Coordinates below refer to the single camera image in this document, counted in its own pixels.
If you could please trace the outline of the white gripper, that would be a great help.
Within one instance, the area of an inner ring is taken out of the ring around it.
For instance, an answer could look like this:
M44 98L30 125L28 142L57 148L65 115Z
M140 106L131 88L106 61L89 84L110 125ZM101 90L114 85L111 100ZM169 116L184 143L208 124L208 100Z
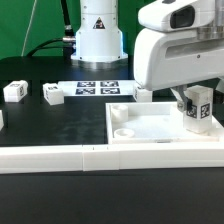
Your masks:
M224 76L224 39L200 41L195 30L162 33L143 29L134 47L134 78L143 88L172 88L177 108L192 108L185 95L193 82Z

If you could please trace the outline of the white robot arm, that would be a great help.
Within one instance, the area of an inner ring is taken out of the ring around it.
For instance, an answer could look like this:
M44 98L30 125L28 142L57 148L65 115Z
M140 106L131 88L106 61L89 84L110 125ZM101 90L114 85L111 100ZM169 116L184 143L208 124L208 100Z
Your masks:
M71 58L97 68L127 58L117 0L80 0L81 26ZM188 84L218 78L224 92L224 0L155 0L138 12L135 81L149 91L170 88L185 110Z

